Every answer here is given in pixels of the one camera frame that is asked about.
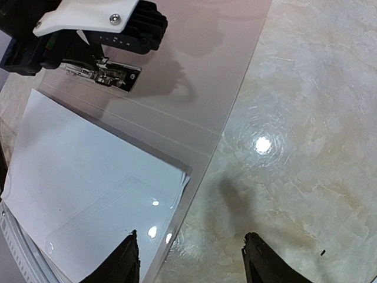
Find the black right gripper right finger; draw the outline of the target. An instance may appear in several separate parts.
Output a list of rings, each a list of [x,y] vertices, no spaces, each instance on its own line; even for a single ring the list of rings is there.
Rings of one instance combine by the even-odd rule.
[[[247,282],[311,283],[310,280],[285,263],[255,232],[249,232],[245,235],[242,256]]]

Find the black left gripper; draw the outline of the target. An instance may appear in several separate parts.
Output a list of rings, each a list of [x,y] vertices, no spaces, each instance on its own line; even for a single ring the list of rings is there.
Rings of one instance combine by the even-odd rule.
[[[42,68],[54,70],[62,63],[97,70],[95,52],[74,30],[38,37],[34,28],[41,18],[58,8],[60,1],[1,1],[1,31],[12,39],[1,60],[10,73],[35,76]]]

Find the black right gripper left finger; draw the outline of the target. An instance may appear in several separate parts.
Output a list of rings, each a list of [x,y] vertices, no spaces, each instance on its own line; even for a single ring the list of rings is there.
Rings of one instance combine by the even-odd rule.
[[[139,248],[133,230],[106,260],[81,283],[139,282]]]

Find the brown paper folder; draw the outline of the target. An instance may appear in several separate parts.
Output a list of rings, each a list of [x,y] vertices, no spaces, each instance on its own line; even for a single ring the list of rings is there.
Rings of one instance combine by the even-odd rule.
[[[128,142],[190,172],[152,263],[156,278],[213,157],[263,29],[270,1],[157,1],[168,27],[146,55],[107,47],[110,59],[141,68],[131,92],[41,71],[18,76]]]

